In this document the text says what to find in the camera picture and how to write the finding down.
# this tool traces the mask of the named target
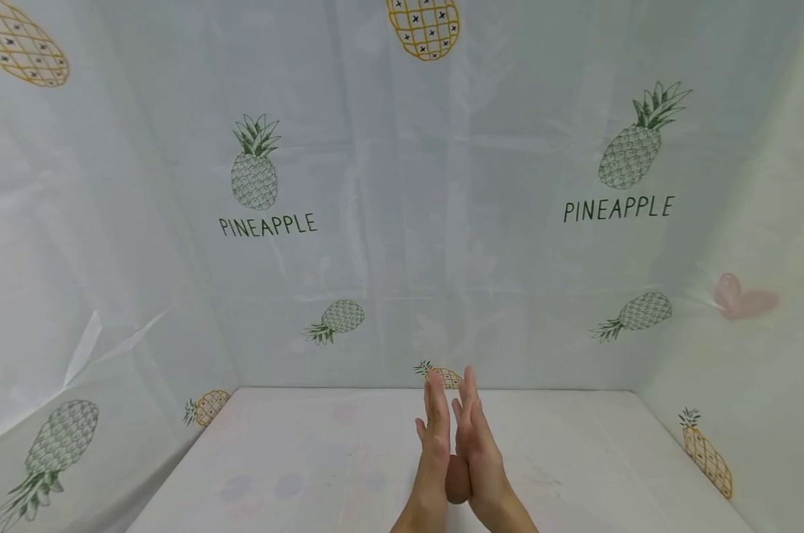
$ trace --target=wrist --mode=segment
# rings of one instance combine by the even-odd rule
[[[488,528],[491,533],[537,533],[526,507],[520,498],[510,490],[500,505],[497,520],[493,527]]]
[[[392,532],[442,532],[446,528],[446,495],[430,490],[412,490]]]

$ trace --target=white fabric wall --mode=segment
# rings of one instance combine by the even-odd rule
[[[639,391],[678,442],[677,413],[700,409],[733,504],[761,533],[804,533],[804,41],[783,87],[690,283],[709,293],[732,271],[782,300],[753,321],[692,309]]]
[[[692,276],[804,53],[804,0],[457,4],[457,43],[426,62],[382,1],[15,3],[71,75],[0,69],[0,505],[54,409],[99,407],[65,492],[16,529],[126,523],[213,389],[417,386],[420,360],[484,386],[642,389],[672,335],[717,316]],[[693,92],[648,175],[613,190],[600,157],[658,80]],[[262,212],[230,186],[245,113],[280,121]],[[640,196],[673,196],[670,216],[563,222]],[[219,225],[308,213],[303,234]],[[671,319],[592,338],[649,291]],[[306,342],[345,298],[363,324]]]

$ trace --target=pineapple print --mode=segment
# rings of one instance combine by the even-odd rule
[[[38,87],[64,85],[70,76],[70,65],[58,45],[5,0],[0,0],[0,67]]]
[[[88,400],[72,400],[50,413],[26,456],[26,479],[11,489],[0,507],[0,532],[22,517],[33,521],[39,507],[50,505],[50,493],[64,492],[58,475],[75,465],[88,449],[97,429],[99,409]]]
[[[221,411],[227,400],[230,399],[230,394],[224,391],[210,391],[198,402],[193,402],[189,399],[185,405],[185,414],[183,415],[183,422],[185,425],[190,426],[194,421],[200,427],[207,427],[212,422],[212,419]]]
[[[657,82],[653,94],[645,91],[643,103],[633,100],[638,117],[636,124],[621,130],[606,147],[600,161],[597,175],[604,184],[613,189],[630,189],[648,172],[662,145],[660,128],[674,122],[670,117],[685,108],[675,106],[692,92],[678,92],[679,86],[677,82],[663,90],[663,85]]]
[[[334,333],[352,331],[365,318],[364,308],[352,301],[336,301],[322,314],[322,324],[308,327],[305,337],[316,344],[334,344]]]
[[[423,376],[424,381],[429,380],[429,372],[432,370],[440,372],[445,389],[457,389],[460,386],[460,376],[450,369],[436,369],[432,366],[431,361],[420,361],[420,364],[414,366],[414,371]]]
[[[686,454],[716,485],[725,498],[732,499],[734,497],[734,481],[731,470],[728,469],[722,455],[698,431],[698,419],[701,418],[698,409],[684,409],[678,417],[680,425],[683,427],[683,448],[686,449]]]
[[[281,137],[272,136],[277,120],[266,124],[266,116],[261,115],[252,121],[243,115],[245,122],[237,122],[237,136],[243,152],[233,162],[230,178],[233,185],[233,197],[240,204],[257,211],[272,207],[278,197],[278,174],[269,160],[269,154],[277,150],[273,144]]]
[[[460,22],[453,0],[386,0],[387,15],[405,51],[421,61],[450,53]]]
[[[599,324],[593,329],[594,338],[600,342],[615,341],[622,329],[636,331],[659,324],[671,316],[671,303],[662,292],[645,292],[638,298],[628,302],[615,320]]]

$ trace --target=hand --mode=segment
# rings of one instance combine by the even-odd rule
[[[467,461],[470,472],[470,509],[490,532],[536,532],[506,476],[503,454],[482,411],[470,366],[464,369],[459,389],[460,402],[452,400],[452,410],[458,422],[456,453]]]
[[[443,378],[430,372],[423,387],[426,422],[417,419],[423,452],[414,487],[391,533],[444,533],[446,531],[446,470],[450,464],[450,409]]]

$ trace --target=pink heart print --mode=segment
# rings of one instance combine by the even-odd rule
[[[737,276],[722,274],[713,292],[720,313],[728,320],[745,320],[765,315],[776,308],[780,298],[769,291],[745,291],[740,287]]]

